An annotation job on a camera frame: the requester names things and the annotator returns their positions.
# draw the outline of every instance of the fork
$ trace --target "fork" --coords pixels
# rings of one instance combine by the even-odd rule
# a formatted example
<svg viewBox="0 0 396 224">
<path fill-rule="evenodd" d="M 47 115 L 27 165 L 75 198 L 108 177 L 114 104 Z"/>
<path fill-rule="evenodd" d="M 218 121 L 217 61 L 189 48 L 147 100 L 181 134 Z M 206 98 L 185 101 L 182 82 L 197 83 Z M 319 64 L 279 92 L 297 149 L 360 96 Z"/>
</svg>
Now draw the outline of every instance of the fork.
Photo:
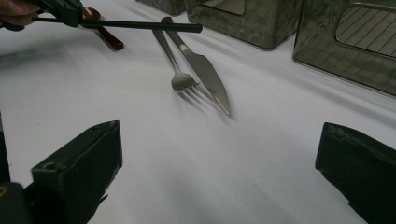
<svg viewBox="0 0 396 224">
<path fill-rule="evenodd" d="M 169 48 L 168 42 L 166 41 L 166 38 L 163 35 L 163 31 L 152 30 L 152 33 L 154 33 L 154 36 L 157 38 L 161 47 L 163 47 L 163 51 L 165 51 L 166 56 L 168 56 L 172 66 L 174 67 L 175 76 L 172 78 L 171 81 L 172 88 L 174 89 L 174 91 L 181 92 L 188 88 L 192 88 L 198 85 L 199 83 L 196 82 L 192 76 L 180 71 L 179 67 L 177 66 L 175 57 L 172 54 L 172 50 Z"/>
</svg>

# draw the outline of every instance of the white table surface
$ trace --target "white table surface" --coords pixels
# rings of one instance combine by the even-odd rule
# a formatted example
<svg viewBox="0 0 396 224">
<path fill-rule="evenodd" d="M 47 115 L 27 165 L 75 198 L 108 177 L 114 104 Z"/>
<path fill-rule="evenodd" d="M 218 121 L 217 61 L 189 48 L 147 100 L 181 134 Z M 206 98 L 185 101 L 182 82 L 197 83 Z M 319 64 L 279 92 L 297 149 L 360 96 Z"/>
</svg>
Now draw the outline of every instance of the white table surface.
<svg viewBox="0 0 396 224">
<path fill-rule="evenodd" d="M 133 0 L 84 6 L 107 20 L 166 16 Z M 62 24 L 1 30 L 0 110 L 14 182 L 26 187 L 33 166 L 117 119 L 124 165 L 91 224 L 365 223 L 315 169 L 321 129 L 337 123 L 396 147 L 394 99 L 295 63 L 295 36 L 263 51 L 206 28 L 180 34 L 218 71 L 228 117 L 204 85 L 184 98 L 173 92 L 173 69 L 151 31 L 108 30 L 123 50 Z"/>
</svg>

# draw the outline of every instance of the knife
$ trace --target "knife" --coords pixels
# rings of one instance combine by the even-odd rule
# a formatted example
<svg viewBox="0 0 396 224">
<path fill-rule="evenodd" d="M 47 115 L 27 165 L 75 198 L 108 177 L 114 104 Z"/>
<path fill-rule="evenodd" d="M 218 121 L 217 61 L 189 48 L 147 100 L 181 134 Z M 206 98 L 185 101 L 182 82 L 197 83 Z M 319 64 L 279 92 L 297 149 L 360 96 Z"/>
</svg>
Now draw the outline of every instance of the knife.
<svg viewBox="0 0 396 224">
<path fill-rule="evenodd" d="M 172 23 L 172 18 L 164 17 L 161 22 Z M 206 58 L 206 56 L 192 52 L 192 50 L 183 42 L 177 32 L 166 31 L 166 33 L 169 35 L 169 37 L 171 37 L 172 41 L 183 53 L 192 69 L 207 87 L 210 94 L 212 94 L 212 96 L 218 102 L 224 113 L 226 115 L 231 115 L 227 92 L 212 63 Z"/>
</svg>

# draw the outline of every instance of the metal basket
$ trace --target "metal basket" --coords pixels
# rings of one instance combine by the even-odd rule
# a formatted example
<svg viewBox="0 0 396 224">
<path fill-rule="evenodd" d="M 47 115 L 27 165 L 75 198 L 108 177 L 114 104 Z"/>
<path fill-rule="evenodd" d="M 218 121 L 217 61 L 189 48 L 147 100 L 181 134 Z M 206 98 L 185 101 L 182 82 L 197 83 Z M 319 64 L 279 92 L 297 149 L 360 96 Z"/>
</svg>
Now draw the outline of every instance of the metal basket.
<svg viewBox="0 0 396 224">
<path fill-rule="evenodd" d="M 189 20 L 273 49 L 294 34 L 303 0 L 185 0 Z"/>
<path fill-rule="evenodd" d="M 136 2 L 154 7 L 172 16 L 181 14 L 186 10 L 184 0 L 136 0 Z"/>
<path fill-rule="evenodd" d="M 396 1 L 305 0 L 293 58 L 396 96 Z"/>
</svg>

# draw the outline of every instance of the finger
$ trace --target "finger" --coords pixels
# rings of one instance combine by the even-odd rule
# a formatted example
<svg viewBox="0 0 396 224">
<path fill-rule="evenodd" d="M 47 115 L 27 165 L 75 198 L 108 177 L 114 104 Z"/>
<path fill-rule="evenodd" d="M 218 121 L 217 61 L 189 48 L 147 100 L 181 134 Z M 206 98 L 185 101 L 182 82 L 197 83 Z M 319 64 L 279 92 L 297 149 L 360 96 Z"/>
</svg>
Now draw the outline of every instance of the finger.
<svg viewBox="0 0 396 224">
<path fill-rule="evenodd" d="M 33 17 L 37 17 L 37 13 L 31 13 L 26 16 L 0 16 L 0 19 L 14 25 L 29 25 L 33 23 Z"/>
<path fill-rule="evenodd" d="M 29 15 L 40 9 L 38 6 L 29 4 L 24 0 L 9 0 L 6 3 L 4 3 L 4 0 L 1 0 L 1 2 L 0 14 L 6 16 Z"/>
</svg>

